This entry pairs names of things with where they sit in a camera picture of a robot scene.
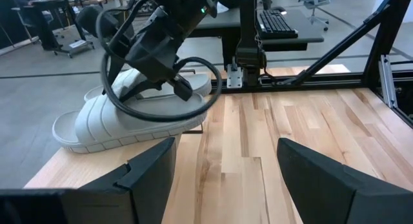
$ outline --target office chair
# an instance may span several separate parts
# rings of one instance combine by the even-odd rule
[[[26,34],[27,34],[28,38],[30,39],[30,42],[33,43],[33,44],[36,44],[36,43],[39,41],[39,39],[36,39],[35,41],[33,41],[32,35],[30,35],[30,32],[27,30],[27,27],[34,28],[35,26],[34,26],[32,23],[27,23],[27,22],[23,19],[23,16],[21,15],[20,8],[18,8],[18,7],[12,8],[12,10],[16,11],[17,14],[19,15],[20,22],[21,22],[21,24],[23,25],[23,27],[25,28]],[[52,17],[52,18],[47,21],[47,24],[50,24],[50,23],[54,20],[53,15],[51,15],[51,17]]]
[[[314,22],[321,23],[324,26],[324,31],[327,31],[328,24],[330,24],[328,22],[328,19],[316,17],[315,12],[316,12],[317,7],[330,4],[331,0],[298,0],[298,2],[301,2],[301,1],[304,1],[304,6],[307,9],[312,10],[312,15],[311,17],[308,18],[311,24],[313,24]]]

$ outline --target gray floor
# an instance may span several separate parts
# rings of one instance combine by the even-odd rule
[[[309,10],[298,6],[297,0],[273,2],[287,10],[298,9],[310,15]],[[325,42],[311,44],[305,52],[268,53],[269,65],[311,65],[360,25],[371,14],[374,2],[333,0],[332,4],[316,12],[330,19],[328,32],[318,26]],[[62,40],[73,41],[76,37],[71,35],[72,32],[64,32],[66,38]],[[413,23],[401,27],[392,51],[393,61],[413,59],[412,32]],[[344,64],[352,71],[363,70],[375,33],[375,30],[371,31],[370,36],[363,37],[332,64]],[[65,112],[79,110],[83,95],[100,84],[97,71],[103,49],[98,44],[96,47],[96,50],[74,59],[44,52],[39,45],[29,45],[0,57],[0,139],[3,140],[0,145],[0,188],[23,187],[59,148],[51,133],[54,119]],[[179,55],[199,56],[212,63],[222,63],[218,38],[188,39],[179,49]]]

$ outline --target keyboard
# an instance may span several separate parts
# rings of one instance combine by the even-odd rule
[[[258,17],[258,32],[261,39],[297,38],[297,30],[288,25],[283,14],[277,10],[264,10]]]

